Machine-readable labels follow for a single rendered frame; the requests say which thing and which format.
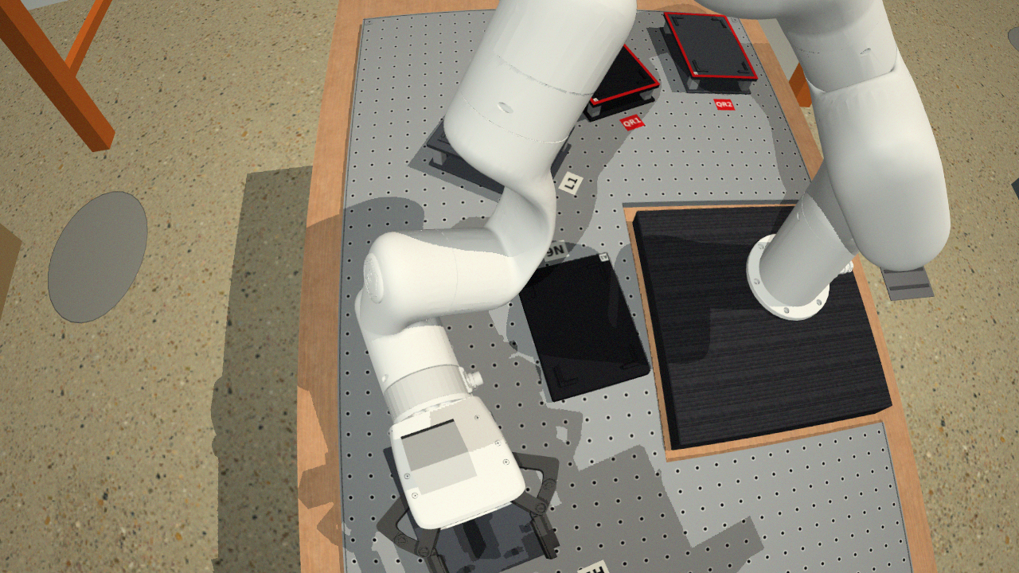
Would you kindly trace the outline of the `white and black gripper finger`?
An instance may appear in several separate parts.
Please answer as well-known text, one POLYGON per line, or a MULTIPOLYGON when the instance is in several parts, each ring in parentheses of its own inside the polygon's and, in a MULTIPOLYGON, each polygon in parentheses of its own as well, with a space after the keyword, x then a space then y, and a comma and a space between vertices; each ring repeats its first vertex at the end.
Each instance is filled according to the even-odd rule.
POLYGON ((423 558, 430 573, 449 573, 443 555, 438 555, 435 549, 441 528, 423 528, 420 541, 406 536, 398 529, 398 521, 403 519, 408 510, 410 510, 410 505, 408 505, 407 498, 405 498, 403 492, 397 498, 396 503, 392 505, 392 508, 387 510, 385 515, 378 521, 377 530, 398 548, 403 548, 403 550, 412 552, 412 554, 423 558))
POLYGON ((540 456, 539 454, 522 454, 516 452, 512 452, 512 454, 520 469, 538 470, 543 474, 542 485, 537 498, 523 492, 521 496, 514 498, 509 503, 519 505, 521 509, 530 513, 532 519, 530 524, 535 532, 535 536, 537 536, 541 550, 545 553, 545 558, 554 559, 557 557, 554 548, 560 544, 558 544, 556 533, 551 527, 546 512, 549 510, 552 496, 556 492, 558 464, 560 463, 558 463, 558 459, 556 458, 540 456))

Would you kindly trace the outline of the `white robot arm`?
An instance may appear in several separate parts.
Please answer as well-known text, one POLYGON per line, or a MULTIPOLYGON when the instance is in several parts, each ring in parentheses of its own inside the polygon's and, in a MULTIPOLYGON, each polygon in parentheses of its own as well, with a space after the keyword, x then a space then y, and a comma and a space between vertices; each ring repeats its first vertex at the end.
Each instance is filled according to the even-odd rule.
MULTIPOLYGON (((938 256, 951 230, 938 144, 882 0, 694 1, 776 18, 810 88, 825 159, 777 233, 748 255, 762 307, 793 322, 818 314, 859 251, 887 271, 938 256)), ((443 121, 455 153, 505 186, 498 207, 481 228, 379 236, 354 299, 393 423, 483 384, 459 367, 440 316, 502 307, 537 271, 556 231, 551 163, 636 14, 637 0, 499 1, 443 121)), ((421 496, 478 476, 453 419, 401 440, 421 496)))

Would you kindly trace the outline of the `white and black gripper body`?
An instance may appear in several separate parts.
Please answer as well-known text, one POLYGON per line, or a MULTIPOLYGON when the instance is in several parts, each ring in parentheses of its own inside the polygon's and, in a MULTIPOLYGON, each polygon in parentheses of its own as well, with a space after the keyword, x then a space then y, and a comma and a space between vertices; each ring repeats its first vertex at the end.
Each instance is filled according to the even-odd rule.
POLYGON ((398 477, 412 517, 421 528, 443 530, 455 526, 499 510, 524 492, 525 480, 519 465, 479 396, 438 396, 411 407, 394 424, 389 434, 398 477), (421 496, 405 457, 401 436, 449 419, 455 421, 478 476, 421 496))

